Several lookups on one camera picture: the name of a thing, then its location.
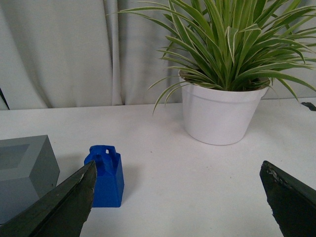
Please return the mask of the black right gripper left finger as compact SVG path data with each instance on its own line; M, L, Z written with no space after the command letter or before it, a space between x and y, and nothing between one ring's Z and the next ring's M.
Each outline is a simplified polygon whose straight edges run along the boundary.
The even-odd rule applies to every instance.
M94 199L97 169L84 165L0 227L2 237L78 237Z

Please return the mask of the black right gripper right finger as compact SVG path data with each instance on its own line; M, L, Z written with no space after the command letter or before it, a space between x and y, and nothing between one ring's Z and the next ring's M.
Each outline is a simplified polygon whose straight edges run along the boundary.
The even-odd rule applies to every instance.
M260 178L283 236L314 237L316 191L266 160Z

